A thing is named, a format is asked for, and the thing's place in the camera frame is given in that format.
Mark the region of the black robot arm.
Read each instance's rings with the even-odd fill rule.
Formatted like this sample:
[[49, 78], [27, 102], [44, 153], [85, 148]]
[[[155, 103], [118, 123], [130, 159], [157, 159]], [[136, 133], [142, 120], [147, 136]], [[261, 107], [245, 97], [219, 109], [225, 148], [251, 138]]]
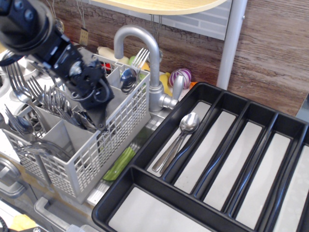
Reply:
[[94, 54], [74, 46], [57, 28], [46, 5], [38, 0], [2, 0], [0, 42], [13, 53], [1, 66], [30, 57], [51, 77], [61, 79], [98, 130], [106, 128], [106, 109], [114, 98], [106, 71]]

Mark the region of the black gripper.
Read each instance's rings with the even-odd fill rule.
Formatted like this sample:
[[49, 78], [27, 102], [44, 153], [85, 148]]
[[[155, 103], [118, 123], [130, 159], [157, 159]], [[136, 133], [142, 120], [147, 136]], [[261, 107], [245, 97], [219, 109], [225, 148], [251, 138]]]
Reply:
[[104, 130], [107, 106], [114, 93], [97, 56], [84, 48], [66, 47], [54, 64], [54, 71], [70, 90], [71, 99], [86, 110], [96, 129]]

